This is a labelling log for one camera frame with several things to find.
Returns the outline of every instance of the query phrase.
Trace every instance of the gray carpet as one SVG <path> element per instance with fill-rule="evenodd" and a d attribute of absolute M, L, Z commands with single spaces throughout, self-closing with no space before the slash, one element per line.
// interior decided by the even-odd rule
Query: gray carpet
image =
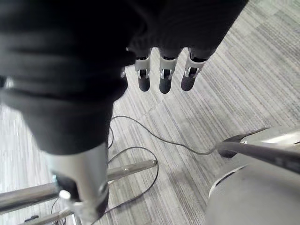
<path fill-rule="evenodd" d="M 113 113 L 136 118 L 154 133 L 197 151 L 262 127 L 294 127 L 300 124 L 299 48 L 300 1 L 251 0 L 190 92 L 180 88 L 187 51 L 179 57 L 171 91 L 164 95 L 159 92 L 159 54 L 154 49 L 150 90 L 141 92 L 134 66 L 127 67 L 129 88 Z M 204 224 L 210 186 L 226 160 L 217 153 L 201 157 L 163 143 L 127 119 L 116 119 L 112 128 L 115 143 L 110 157 L 129 146 L 147 147 L 159 159 L 160 174 L 149 193 L 105 215 L 98 224 Z M 5 106 L 0 106 L 0 153 L 0 192 L 51 181 L 20 114 Z M 150 157 L 133 150 L 110 167 Z M 155 169 L 150 169 L 113 183 L 109 207 L 145 190 L 154 175 Z M 0 224 L 15 225 L 31 215 L 49 214 L 52 203 L 2 215 Z M 55 211 L 60 208 L 60 204 L 54 207 Z"/>

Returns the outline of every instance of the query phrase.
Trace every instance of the silver metal rod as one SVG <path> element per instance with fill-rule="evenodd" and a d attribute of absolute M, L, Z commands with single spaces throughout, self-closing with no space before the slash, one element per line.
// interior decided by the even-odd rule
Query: silver metal rod
<path fill-rule="evenodd" d="M 108 181 L 117 180 L 133 173 L 152 168 L 156 164 L 156 160 L 148 160 L 118 168 L 108 169 L 107 179 Z M 0 194 L 0 215 L 34 204 L 49 201 L 57 198 L 58 195 L 59 192 L 55 183 L 44 184 Z"/>
<path fill-rule="evenodd" d="M 45 217 L 33 219 L 31 221 L 28 221 L 28 222 L 25 222 L 25 223 L 22 223 L 19 225 L 44 225 L 44 224 L 48 224 L 48 223 L 63 219 L 71 214 L 73 214 L 72 211 L 63 210 L 63 211 L 52 213 Z"/>
<path fill-rule="evenodd" d="M 122 177 L 131 175 L 133 173 L 150 169 L 156 166 L 156 164 L 157 164 L 156 160 L 148 160 L 140 163 L 134 163 L 134 164 L 118 167 L 118 168 L 109 169 L 107 170 L 107 179 L 108 181 L 117 180 Z"/>
<path fill-rule="evenodd" d="M 82 225 L 80 218 L 75 216 L 75 214 L 72 214 L 72 221 L 73 221 L 73 225 Z"/>
<path fill-rule="evenodd" d="M 54 183 L 0 194 L 0 215 L 57 198 Z"/>

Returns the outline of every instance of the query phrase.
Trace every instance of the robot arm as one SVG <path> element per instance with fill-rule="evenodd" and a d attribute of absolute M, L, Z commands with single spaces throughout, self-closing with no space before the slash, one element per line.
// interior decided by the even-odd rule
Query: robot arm
<path fill-rule="evenodd" d="M 22 113 L 60 197 L 78 216 L 93 221 L 107 206 L 107 138 L 113 103 L 127 87 L 124 66 L 159 47 L 167 93 L 174 59 L 191 47 L 183 81 L 189 90 L 246 2 L 0 3 L 1 75 L 13 80 L 1 99 Z M 143 90 L 149 65 L 137 70 Z"/>

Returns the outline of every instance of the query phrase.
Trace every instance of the wire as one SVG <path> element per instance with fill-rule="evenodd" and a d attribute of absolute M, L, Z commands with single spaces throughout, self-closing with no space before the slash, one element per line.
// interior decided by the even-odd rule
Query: wire
<path fill-rule="evenodd" d="M 106 211 L 104 214 L 109 213 L 109 212 L 111 212 L 112 210 L 115 210 L 116 208 L 120 208 L 121 206 L 126 205 L 126 204 L 128 204 L 128 203 L 130 203 L 130 202 L 133 202 L 133 201 L 135 201 L 136 199 L 142 197 L 146 192 L 148 192 L 148 191 L 153 187 L 153 185 L 155 184 L 156 180 L 158 179 L 158 172 L 159 172 L 158 158 L 156 157 L 156 155 L 155 155 L 151 150 L 149 150 L 149 149 L 147 149 L 147 148 L 144 148 L 144 147 L 141 147 L 141 146 L 133 146 L 133 147 L 129 147 L 129 148 L 126 148 L 126 149 L 122 150 L 122 151 L 119 152 L 117 155 L 115 155 L 114 157 L 112 157 L 112 159 L 110 159 L 110 160 L 108 161 L 108 163 L 111 163 L 111 162 L 114 161 L 118 156 L 120 156 L 121 154 L 123 154 L 124 152 L 126 152 L 126 151 L 128 151 L 128 150 L 130 150 L 130 149 L 144 149 L 145 151 L 147 151 L 147 152 L 149 152 L 151 155 L 153 155 L 153 157 L 155 158 L 155 160 L 156 160 L 156 162 L 157 162 L 157 171 L 156 171 L 155 178 L 154 178 L 153 182 L 150 184 L 150 186 L 149 186 L 145 191 L 143 191 L 143 192 L 140 193 L 139 195 L 137 195 L 137 196 L 135 196 L 135 197 L 133 197 L 133 198 L 131 198 L 131 199 L 129 199 L 129 200 L 127 200 L 127 201 L 125 201 L 125 202 L 123 202 L 123 203 L 121 203 L 121 204 L 119 204 L 119 205 L 117 205 L 117 206 L 115 206 L 115 207 L 113 207 L 113 208 L 111 208 L 111 209 L 109 209 L 109 210 Z M 94 221 L 94 222 L 91 223 L 90 225 L 94 225 L 98 220 L 99 220 L 99 219 L 97 219 L 96 221 Z"/>
<path fill-rule="evenodd" d="M 143 127 L 145 130 L 147 130 L 148 133 L 151 134 L 152 136 L 154 136 L 155 138 L 157 138 L 157 139 L 159 139 L 159 140 L 161 140 L 161 141 L 163 141 L 163 142 L 169 143 L 169 144 L 174 144 L 174 145 L 178 145 L 178 146 L 184 147 L 184 148 L 186 148 L 187 150 L 189 150 L 190 152 L 192 152 L 192 153 L 194 153 L 194 154 L 196 154 L 196 155 L 199 155 L 199 156 L 207 156 L 207 155 L 210 155 L 210 154 L 216 149 L 216 148 L 213 148 L 213 149 L 211 149 L 211 150 L 209 150 L 209 151 L 207 151 L 207 152 L 198 152 L 198 151 L 195 151 L 195 150 L 191 149 L 190 147 L 188 147 L 188 146 L 186 146 L 186 145 L 184 145 L 184 144 L 176 143 L 176 142 L 173 142 L 173 141 L 168 141 L 168 140 L 166 140 L 166 139 L 164 139 L 164 138 L 162 138 L 162 137 L 159 137 L 159 136 L 157 136 L 156 134 L 152 133 L 152 132 L 151 132 L 148 128 L 146 128 L 142 123 L 140 123 L 139 121 L 137 121 L 137 120 L 135 120 L 135 119 L 133 119 L 133 118 L 131 118 L 131 117 L 129 117 L 129 116 L 123 116 L 123 115 L 120 115 L 120 116 L 114 116 L 114 117 L 112 117 L 111 120 L 114 120 L 114 119 L 116 119 L 116 118 L 121 118 L 121 117 L 122 117 L 122 118 L 127 118 L 127 119 L 129 119 L 129 120 L 132 120 L 132 121 L 136 122 L 136 123 L 139 124 L 141 127 Z"/>
<path fill-rule="evenodd" d="M 56 204 L 56 202 L 59 200 L 59 198 L 57 198 L 54 202 L 53 202 L 53 205 L 52 205 L 52 207 L 51 207 L 51 214 L 52 214 L 52 212 L 53 212 L 53 207 L 54 207 L 54 205 Z M 52 225 L 66 225 L 66 218 L 65 218 L 65 220 L 63 220 L 63 219 L 60 219 L 60 220 L 56 220 L 56 221 L 54 221 L 53 223 L 52 223 Z"/>
<path fill-rule="evenodd" d="M 56 200 L 55 200 L 55 202 L 53 202 L 53 205 L 52 205 L 52 207 L 51 207 L 51 214 L 52 214 L 52 212 L 53 212 L 53 207 L 54 207 L 54 205 L 56 204 L 56 202 L 59 200 L 59 198 L 57 198 Z"/>
<path fill-rule="evenodd" d="M 164 139 L 164 138 L 162 138 L 162 137 L 157 136 L 156 134 L 154 134 L 153 132 L 151 132 L 148 128 L 146 128 L 146 126 L 144 126 L 142 123 L 140 123 L 139 121 L 137 121 L 137 120 L 135 120 L 135 119 L 133 119 L 133 118 L 131 118 L 131 117 L 129 117 L 129 116 L 124 116 L 124 115 L 114 116 L 114 117 L 112 117 L 111 121 L 114 120 L 114 119 L 116 119 L 116 118 L 126 118 L 126 119 L 129 119 L 129 120 L 132 120 L 132 121 L 136 122 L 137 124 L 139 124 L 142 128 L 144 128 L 149 134 L 151 134 L 151 135 L 154 136 L 155 138 L 157 138 L 157 139 L 159 139 L 159 140 L 161 140 L 161 141 L 163 141 L 163 142 L 169 143 L 169 144 L 173 144 L 173 145 L 178 145 L 178 146 L 184 147 L 185 149 L 189 150 L 190 152 L 192 152 L 192 153 L 194 153 L 194 154 L 197 154 L 197 155 L 200 155 L 200 156 L 210 155 L 210 154 L 216 149 L 216 148 L 213 148 L 213 149 L 211 149 L 211 150 L 209 150 L 209 151 L 207 151 L 207 152 L 198 152 L 198 151 L 195 151 L 195 150 L 191 149 L 190 147 L 188 147 L 188 146 L 186 146 L 186 145 L 184 145 L 184 144 L 180 144 L 180 143 L 176 143 L 176 142 L 173 142 L 173 141 L 169 141 L 169 140 L 166 140 L 166 139 Z M 111 144 L 109 145 L 108 149 L 111 148 L 111 146 L 113 145 L 113 141 L 114 141 L 113 129 L 112 129 L 111 127 L 109 127 L 109 129 L 110 129 L 111 134 L 112 134 L 112 142 L 111 142 Z M 140 148 L 140 149 L 143 149 L 143 150 L 145 150 L 145 151 L 148 151 L 149 153 L 151 153 L 151 155 L 154 156 L 155 160 L 157 161 L 157 172 L 156 172 L 156 176 L 155 176 L 153 182 L 150 184 L 150 186 L 149 186 L 145 191 L 143 191 L 142 193 L 140 193 L 140 194 L 137 195 L 136 197 L 131 198 L 131 199 L 129 199 L 129 200 L 127 200 L 127 201 L 125 201 L 125 202 L 123 202 L 123 203 L 121 203 L 121 204 L 119 204 L 119 205 L 117 205 L 117 206 L 115 206 L 115 207 L 113 207 L 113 208 L 111 208 L 111 209 L 109 209 L 109 210 L 106 211 L 104 214 L 109 213 L 109 212 L 111 212 L 112 210 L 114 210 L 114 209 L 116 209 L 116 208 L 119 208 L 119 207 L 121 207 L 121 206 L 123 206 L 123 205 L 125 205 L 125 204 L 128 204 L 128 203 L 130 203 L 130 202 L 133 202 L 133 201 L 135 201 L 136 199 L 142 197 L 146 192 L 148 192 L 148 191 L 153 187 L 153 185 L 155 184 L 155 182 L 156 182 L 156 180 L 157 180 L 157 178 L 158 178 L 158 172 L 159 172 L 158 159 L 157 159 L 156 155 L 155 155 L 151 150 L 149 150 L 149 149 L 147 149 L 147 148 L 145 148 L 145 147 L 134 146 L 134 147 L 126 148 L 126 149 L 122 150 L 121 152 L 119 152 L 118 154 L 116 154 L 114 157 L 112 157 L 112 158 L 108 161 L 108 163 L 111 163 L 113 160 L 115 160 L 118 156 L 120 156 L 120 155 L 123 154 L 124 152 L 126 152 L 126 151 L 128 151 L 128 150 L 130 150 L 130 149 L 137 149 L 137 148 Z M 93 223 L 91 223 L 90 225 L 94 225 L 97 221 L 98 221 L 98 219 L 97 219 L 96 221 L 94 221 Z"/>
<path fill-rule="evenodd" d="M 113 145 L 113 140 L 114 140 L 114 135 L 113 135 L 113 129 L 111 127 L 109 127 L 110 131 L 112 132 L 112 143 L 108 146 L 107 149 L 110 149 L 111 146 Z"/>

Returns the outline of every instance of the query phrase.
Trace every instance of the black fabric sleeve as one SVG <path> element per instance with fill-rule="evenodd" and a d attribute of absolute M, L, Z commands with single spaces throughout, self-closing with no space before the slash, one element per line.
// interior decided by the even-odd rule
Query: black fabric sleeve
<path fill-rule="evenodd" d="M 247 0 L 2 0 L 1 99 L 21 111 L 41 150 L 74 154 L 107 141 L 126 90 L 126 47 L 192 47 L 210 56 Z"/>
<path fill-rule="evenodd" d="M 14 83 L 3 102 L 21 111 L 41 150 L 75 154 L 106 142 L 127 87 L 120 70 L 135 61 L 126 47 L 138 15 L 122 2 L 13 2 L 0 3 L 0 71 Z"/>

